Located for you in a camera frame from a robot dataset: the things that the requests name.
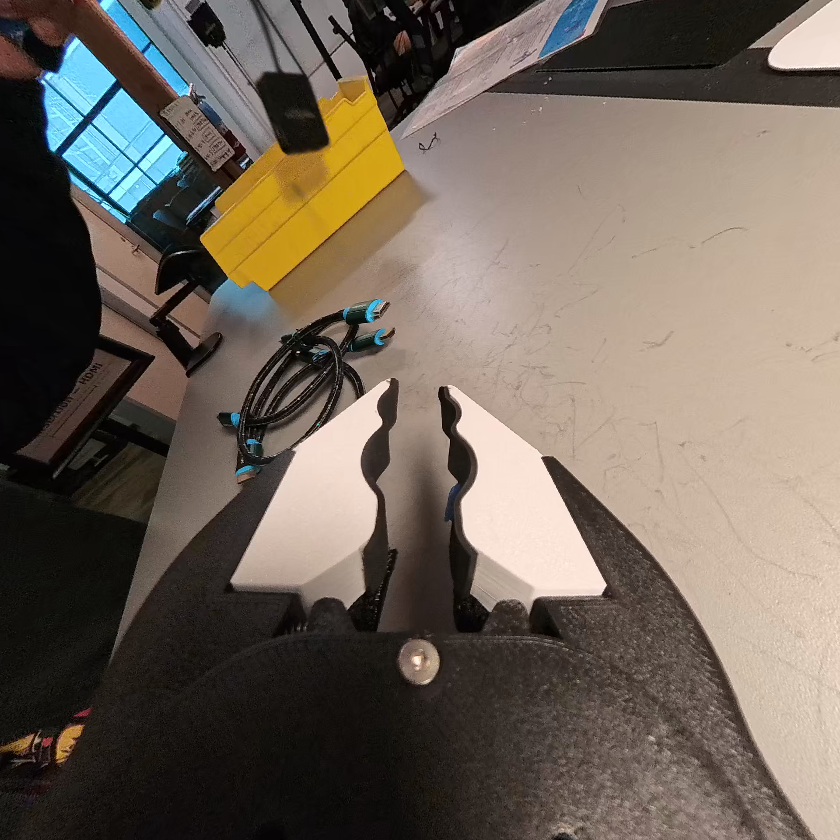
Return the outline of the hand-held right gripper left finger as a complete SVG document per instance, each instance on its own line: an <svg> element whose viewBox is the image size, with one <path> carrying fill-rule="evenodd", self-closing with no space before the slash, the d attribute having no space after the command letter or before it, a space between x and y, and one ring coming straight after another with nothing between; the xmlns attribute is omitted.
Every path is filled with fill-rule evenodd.
<svg viewBox="0 0 840 840"><path fill-rule="evenodd" d="M384 380L294 448L230 580L235 591L357 601L381 588L390 546L379 479L397 403L398 380Z"/></svg>

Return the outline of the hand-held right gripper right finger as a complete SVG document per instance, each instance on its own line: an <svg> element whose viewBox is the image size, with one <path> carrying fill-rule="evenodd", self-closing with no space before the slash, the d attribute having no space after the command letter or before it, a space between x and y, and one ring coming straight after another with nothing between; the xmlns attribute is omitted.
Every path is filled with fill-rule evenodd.
<svg viewBox="0 0 840 840"><path fill-rule="evenodd" d="M598 569L541 453L454 386L438 390L455 480L445 519L457 604L598 598Z"/></svg>

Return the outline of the black square hub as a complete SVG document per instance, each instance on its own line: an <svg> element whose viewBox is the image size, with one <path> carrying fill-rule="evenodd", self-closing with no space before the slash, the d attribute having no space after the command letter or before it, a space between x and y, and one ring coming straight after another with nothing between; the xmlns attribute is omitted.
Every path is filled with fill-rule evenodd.
<svg viewBox="0 0 840 840"><path fill-rule="evenodd" d="M256 90L283 154L308 154L329 146L319 102L305 75L268 71L257 80Z"/></svg>

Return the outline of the black framed sign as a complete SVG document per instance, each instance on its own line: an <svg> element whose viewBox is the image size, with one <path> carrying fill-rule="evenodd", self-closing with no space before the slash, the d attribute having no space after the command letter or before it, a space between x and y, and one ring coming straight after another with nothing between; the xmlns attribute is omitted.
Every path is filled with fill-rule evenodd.
<svg viewBox="0 0 840 840"><path fill-rule="evenodd" d="M154 355L105 335L74 390L37 438L2 462L2 477L50 487L65 473L112 412L151 367Z"/></svg>

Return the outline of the black office chair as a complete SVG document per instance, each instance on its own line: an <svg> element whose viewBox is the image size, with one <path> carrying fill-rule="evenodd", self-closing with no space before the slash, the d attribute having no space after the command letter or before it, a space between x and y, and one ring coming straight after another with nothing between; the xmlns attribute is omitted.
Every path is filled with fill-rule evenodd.
<svg viewBox="0 0 840 840"><path fill-rule="evenodd" d="M187 248L163 254L156 278L156 295L176 291L150 317L156 337L163 342L187 377L196 373L223 343L220 332L211 332L196 346L189 344L181 329L171 320L173 311L194 292L203 289L210 294L220 288L227 277L215 259L204 248Z"/></svg>

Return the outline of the yellow plastic bin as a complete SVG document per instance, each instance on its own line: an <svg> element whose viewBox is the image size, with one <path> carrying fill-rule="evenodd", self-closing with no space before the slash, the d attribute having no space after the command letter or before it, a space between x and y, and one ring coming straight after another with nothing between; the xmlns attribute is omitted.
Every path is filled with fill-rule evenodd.
<svg viewBox="0 0 840 840"><path fill-rule="evenodd" d="M202 246L239 287L270 291L405 171L366 77L318 101L322 150L274 143L216 200Z"/></svg>

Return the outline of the small white handwritten sign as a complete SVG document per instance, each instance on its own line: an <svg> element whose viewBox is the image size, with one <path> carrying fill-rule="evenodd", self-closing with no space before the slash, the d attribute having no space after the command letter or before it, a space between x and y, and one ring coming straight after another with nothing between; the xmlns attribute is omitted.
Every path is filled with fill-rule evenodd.
<svg viewBox="0 0 840 840"><path fill-rule="evenodd" d="M234 147L190 97L176 98L160 110L160 116L212 172L235 158Z"/></svg>

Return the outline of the person's black printed clothing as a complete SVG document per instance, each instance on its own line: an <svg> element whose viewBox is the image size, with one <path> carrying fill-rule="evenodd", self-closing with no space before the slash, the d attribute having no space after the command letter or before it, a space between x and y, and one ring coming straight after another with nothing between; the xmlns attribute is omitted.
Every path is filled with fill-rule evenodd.
<svg viewBox="0 0 840 840"><path fill-rule="evenodd" d="M88 228L46 138L41 69L2 38L2 463L85 373L102 304ZM2 495L2 820L64 769L137 562L139 522Z"/></svg>

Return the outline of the window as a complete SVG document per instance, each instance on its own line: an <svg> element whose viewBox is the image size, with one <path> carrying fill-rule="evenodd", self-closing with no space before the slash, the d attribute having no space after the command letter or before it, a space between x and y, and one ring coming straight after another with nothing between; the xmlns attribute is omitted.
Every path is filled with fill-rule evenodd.
<svg viewBox="0 0 840 840"><path fill-rule="evenodd" d="M217 184L152 120L117 78L73 38L43 76L47 139L71 180L126 223L170 208L187 216Z"/></svg>

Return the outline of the laminated instruction sheet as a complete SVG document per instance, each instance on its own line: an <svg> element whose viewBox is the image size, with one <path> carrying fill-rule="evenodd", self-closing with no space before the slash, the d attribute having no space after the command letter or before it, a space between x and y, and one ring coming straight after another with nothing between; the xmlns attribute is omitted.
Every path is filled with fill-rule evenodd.
<svg viewBox="0 0 840 840"><path fill-rule="evenodd" d="M402 123L406 138L597 29L609 2L543 1L457 48L448 72Z"/></svg>

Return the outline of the black desk mat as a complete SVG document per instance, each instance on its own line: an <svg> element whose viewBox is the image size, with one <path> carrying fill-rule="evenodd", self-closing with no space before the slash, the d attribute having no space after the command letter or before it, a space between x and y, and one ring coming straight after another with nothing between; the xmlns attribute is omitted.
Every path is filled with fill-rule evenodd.
<svg viewBox="0 0 840 840"><path fill-rule="evenodd" d="M838 71L783 73L753 43L801 1L633 2L593 36L490 89L494 93L728 102L838 109Z"/></svg>

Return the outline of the white rounded pad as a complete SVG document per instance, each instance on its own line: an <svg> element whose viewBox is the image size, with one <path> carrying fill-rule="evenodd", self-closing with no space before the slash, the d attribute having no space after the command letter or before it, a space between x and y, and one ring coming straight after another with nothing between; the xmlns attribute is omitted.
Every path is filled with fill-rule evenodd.
<svg viewBox="0 0 840 840"><path fill-rule="evenodd" d="M828 2L786 34L771 49L768 66L784 73L838 71L839 2Z"/></svg>

